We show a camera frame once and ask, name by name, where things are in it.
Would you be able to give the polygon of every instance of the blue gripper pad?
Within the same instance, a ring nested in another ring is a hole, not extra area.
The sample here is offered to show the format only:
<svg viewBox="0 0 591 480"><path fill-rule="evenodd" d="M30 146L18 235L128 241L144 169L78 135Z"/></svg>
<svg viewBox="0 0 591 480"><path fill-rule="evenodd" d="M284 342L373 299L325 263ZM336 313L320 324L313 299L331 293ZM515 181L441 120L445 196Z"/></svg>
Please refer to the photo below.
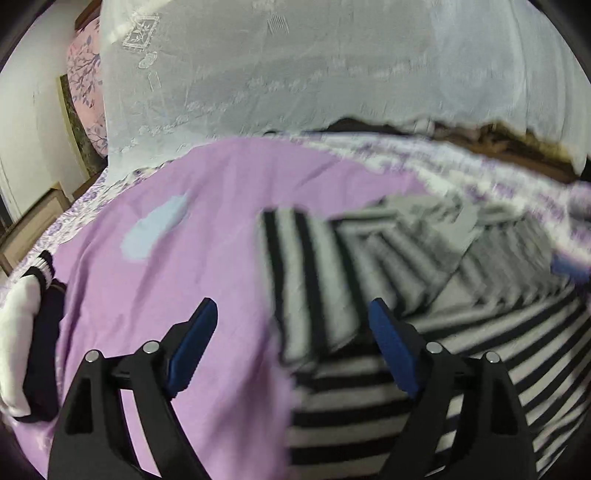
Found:
<svg viewBox="0 0 591 480"><path fill-rule="evenodd" d="M217 305L214 301L210 301L170 359L166 390L171 398L189 386L216 326Z"/></svg>
<svg viewBox="0 0 591 480"><path fill-rule="evenodd" d="M394 382L409 397L415 398L420 390L415 374L416 360L390 323L388 313L376 300L369 304L369 327L374 333Z"/></svg>

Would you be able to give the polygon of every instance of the black and white striped fabric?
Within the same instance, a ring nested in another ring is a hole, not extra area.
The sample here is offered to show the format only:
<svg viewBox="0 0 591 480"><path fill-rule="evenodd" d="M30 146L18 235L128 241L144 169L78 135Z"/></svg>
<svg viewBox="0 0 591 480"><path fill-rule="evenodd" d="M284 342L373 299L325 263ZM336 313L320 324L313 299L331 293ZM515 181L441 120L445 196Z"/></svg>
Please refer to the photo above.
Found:
<svg viewBox="0 0 591 480"><path fill-rule="evenodd" d="M296 210L261 216L282 360L295 378L295 476L373 478L405 425L412 403L365 326L375 297L452 353L500 354L543 473L589 404L584 301L550 272L551 245L533 218L457 200L402 202L327 222ZM461 396L449 405L433 468L446 461L461 405Z"/></svg>

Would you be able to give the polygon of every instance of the wooden furniture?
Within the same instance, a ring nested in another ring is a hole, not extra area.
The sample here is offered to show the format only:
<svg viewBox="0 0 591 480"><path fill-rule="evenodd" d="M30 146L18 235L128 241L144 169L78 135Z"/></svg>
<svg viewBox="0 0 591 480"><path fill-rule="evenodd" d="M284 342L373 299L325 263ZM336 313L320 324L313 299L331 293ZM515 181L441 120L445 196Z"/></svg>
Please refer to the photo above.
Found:
<svg viewBox="0 0 591 480"><path fill-rule="evenodd" d="M61 188L51 188L0 238L0 267L10 275L39 237L70 208Z"/></svg>

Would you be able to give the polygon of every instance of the pink floral fabric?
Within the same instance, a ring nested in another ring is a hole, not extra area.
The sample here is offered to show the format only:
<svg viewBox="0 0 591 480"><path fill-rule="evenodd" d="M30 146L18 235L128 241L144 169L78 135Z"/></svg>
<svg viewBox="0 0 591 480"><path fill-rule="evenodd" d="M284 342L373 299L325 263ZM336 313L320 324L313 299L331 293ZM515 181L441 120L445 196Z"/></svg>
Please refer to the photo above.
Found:
<svg viewBox="0 0 591 480"><path fill-rule="evenodd" d="M97 18L78 32L68 48L67 75L76 113L90 142L104 157L107 155L107 130L99 47Z"/></svg>

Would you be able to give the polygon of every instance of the black object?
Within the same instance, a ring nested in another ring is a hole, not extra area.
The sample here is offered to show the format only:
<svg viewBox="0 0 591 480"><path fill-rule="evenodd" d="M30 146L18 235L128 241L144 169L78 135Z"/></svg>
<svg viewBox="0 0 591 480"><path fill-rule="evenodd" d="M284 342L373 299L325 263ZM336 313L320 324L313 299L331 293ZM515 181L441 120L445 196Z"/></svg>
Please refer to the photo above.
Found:
<svg viewBox="0 0 591 480"><path fill-rule="evenodd" d="M27 374L22 390L31 414L15 417L22 423L52 421L60 411L56 383L56 345L60 336L60 322L64 317L66 285L53 280L45 290L43 283L39 312L33 320L33 337L27 362Z"/></svg>
<svg viewBox="0 0 591 480"><path fill-rule="evenodd" d="M138 466L120 389L134 391L162 479L211 480L185 437L170 400L188 386L216 325L216 305L204 299L191 319L174 325L160 343L147 342L132 355L116 358L104 358L96 350L88 352L60 413L48 480L158 478ZM378 480L424 478L443 431L449 401L458 392L465 397L451 460L432 478L536 478L525 416L498 355L464 359L438 343L425 343L411 325L396 320L380 299L371 305L370 325L379 332L380 348L388 350L395 345L401 353L397 358L404 371L396 367L394 377L411 391L415 384L421 389L415 392L417 405ZM392 359L391 353L385 356Z"/></svg>
<svg viewBox="0 0 591 480"><path fill-rule="evenodd" d="M164 480L210 480L185 437L170 400L189 385L217 325L204 299L188 322L132 355L105 358L91 350L80 364L56 425L49 480L144 480L121 404L132 390L154 461Z"/></svg>

